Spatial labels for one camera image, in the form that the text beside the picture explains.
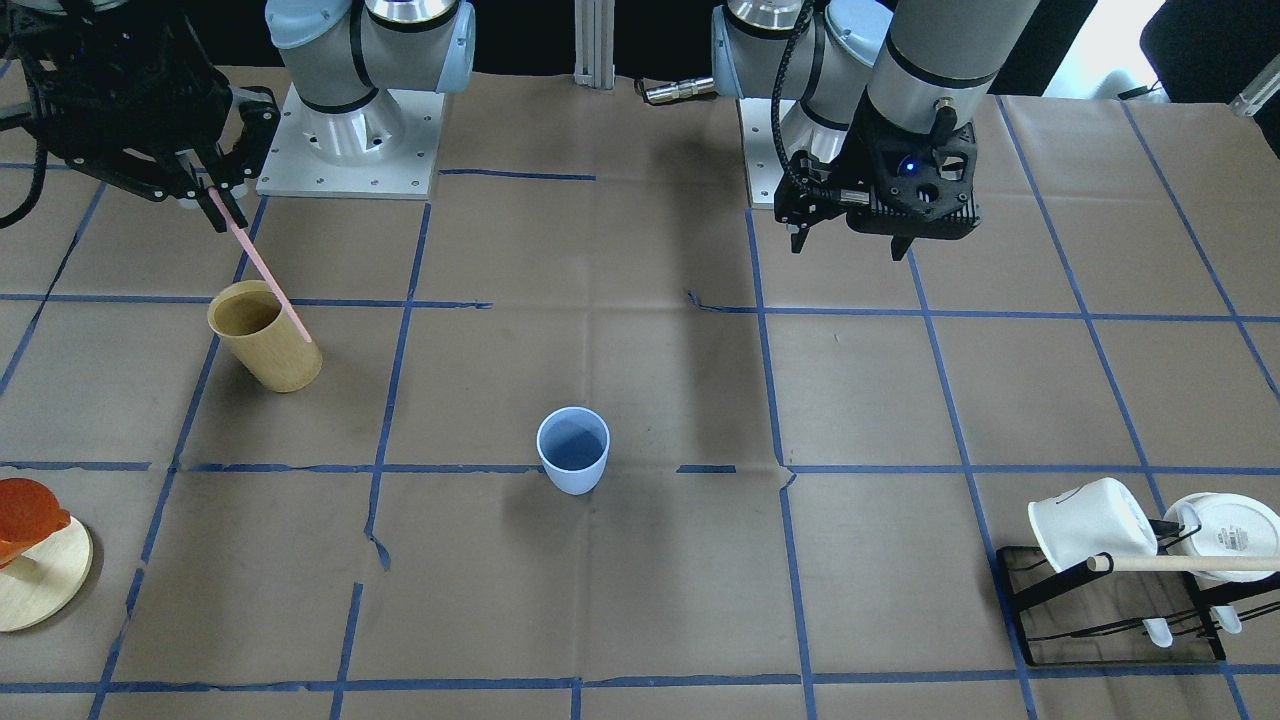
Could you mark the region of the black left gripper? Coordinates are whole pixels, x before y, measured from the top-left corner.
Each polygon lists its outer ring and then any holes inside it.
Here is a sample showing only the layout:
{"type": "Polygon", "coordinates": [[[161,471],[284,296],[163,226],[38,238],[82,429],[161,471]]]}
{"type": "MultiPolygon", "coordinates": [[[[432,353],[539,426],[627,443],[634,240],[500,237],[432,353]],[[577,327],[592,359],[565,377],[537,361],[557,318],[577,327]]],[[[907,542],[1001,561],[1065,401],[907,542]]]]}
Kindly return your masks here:
{"type": "Polygon", "coordinates": [[[813,225],[844,219],[851,231],[891,237],[891,259],[900,263],[915,240],[963,240],[982,223],[977,159],[974,126],[960,124],[952,108],[928,115],[919,135],[863,100],[833,160],[791,156],[774,219],[788,225],[791,254],[804,250],[813,225]]]}

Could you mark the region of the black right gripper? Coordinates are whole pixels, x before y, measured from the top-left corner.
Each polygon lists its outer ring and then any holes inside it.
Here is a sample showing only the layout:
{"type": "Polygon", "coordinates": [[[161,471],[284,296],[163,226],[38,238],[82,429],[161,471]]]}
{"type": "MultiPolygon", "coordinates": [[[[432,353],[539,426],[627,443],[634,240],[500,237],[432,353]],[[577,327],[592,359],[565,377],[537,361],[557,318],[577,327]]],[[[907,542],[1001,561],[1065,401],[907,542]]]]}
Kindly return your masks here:
{"type": "Polygon", "coordinates": [[[232,85],[188,20],[23,20],[20,65],[27,206],[50,158],[152,202],[232,206],[280,123],[271,90],[232,85]]]}

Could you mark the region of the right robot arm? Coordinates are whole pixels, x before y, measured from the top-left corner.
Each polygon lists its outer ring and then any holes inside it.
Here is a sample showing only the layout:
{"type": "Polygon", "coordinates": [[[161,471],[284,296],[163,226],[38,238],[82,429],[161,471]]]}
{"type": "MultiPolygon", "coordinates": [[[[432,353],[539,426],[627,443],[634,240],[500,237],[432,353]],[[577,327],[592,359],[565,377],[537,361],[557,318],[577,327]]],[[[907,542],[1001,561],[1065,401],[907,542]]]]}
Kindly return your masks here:
{"type": "Polygon", "coordinates": [[[26,97],[3,109],[42,158],[224,231],[247,190],[426,200],[447,96],[474,68],[466,1],[269,1],[291,85],[232,83],[179,1],[5,1],[3,55],[26,97]]]}

